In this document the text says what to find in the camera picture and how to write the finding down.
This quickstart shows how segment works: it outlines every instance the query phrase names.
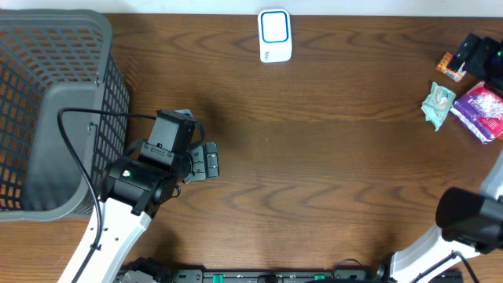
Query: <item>light blue candy wrapper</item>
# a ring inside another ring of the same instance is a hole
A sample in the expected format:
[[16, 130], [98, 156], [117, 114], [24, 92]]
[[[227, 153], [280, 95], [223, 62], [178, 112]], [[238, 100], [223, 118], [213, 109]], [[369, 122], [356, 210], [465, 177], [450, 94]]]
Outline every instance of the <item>light blue candy wrapper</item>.
[[449, 109], [456, 99], [456, 94], [443, 86], [439, 86], [433, 82], [431, 85], [430, 94], [426, 97], [421, 106], [426, 115], [426, 120], [431, 121], [435, 125], [435, 131], [439, 130], [443, 121], [449, 114]]

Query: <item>white wall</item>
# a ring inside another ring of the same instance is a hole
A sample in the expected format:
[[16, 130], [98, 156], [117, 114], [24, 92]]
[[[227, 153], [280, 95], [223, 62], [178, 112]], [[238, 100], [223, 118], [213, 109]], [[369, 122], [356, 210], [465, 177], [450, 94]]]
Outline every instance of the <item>white wall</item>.
[[503, 0], [0, 0], [3, 9], [93, 9], [102, 13], [503, 17]]

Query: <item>wooden table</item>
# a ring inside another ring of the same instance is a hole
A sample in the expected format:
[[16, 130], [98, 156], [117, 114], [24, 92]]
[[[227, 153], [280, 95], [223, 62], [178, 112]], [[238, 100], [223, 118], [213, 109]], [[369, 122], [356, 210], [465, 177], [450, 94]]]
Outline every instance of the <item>wooden table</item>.
[[[182, 187], [127, 257], [207, 268], [330, 268], [412, 244], [451, 186], [477, 191], [501, 150], [452, 116], [440, 131], [420, 103], [471, 31], [503, 20], [293, 17], [289, 62], [259, 60], [252, 16], [108, 15], [132, 112], [190, 108], [218, 143], [222, 176]], [[129, 140], [152, 123], [133, 120]], [[87, 219], [0, 224], [0, 282], [56, 281]], [[503, 254], [471, 260], [484, 283]]]

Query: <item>blue rounded square outline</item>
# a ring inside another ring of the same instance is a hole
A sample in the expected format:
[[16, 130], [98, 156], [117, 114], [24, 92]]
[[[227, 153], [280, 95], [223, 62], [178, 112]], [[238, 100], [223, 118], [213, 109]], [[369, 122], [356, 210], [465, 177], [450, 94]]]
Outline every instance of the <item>blue rounded square outline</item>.
[[[266, 38], [264, 38], [264, 21], [263, 21], [263, 17], [265, 14], [267, 13], [282, 13], [283, 15], [285, 15], [285, 23], [286, 23], [286, 39], [285, 40], [278, 40], [278, 41], [273, 41], [273, 42], [268, 42], [266, 41]], [[260, 16], [260, 24], [262, 25], [262, 40], [265, 42], [265, 43], [280, 43], [280, 42], [286, 42], [288, 40], [288, 38], [290, 37], [290, 35], [288, 34], [288, 17], [286, 16], [286, 13], [283, 12], [283, 11], [270, 11], [270, 12], [265, 12], [263, 13], [261, 16]]]

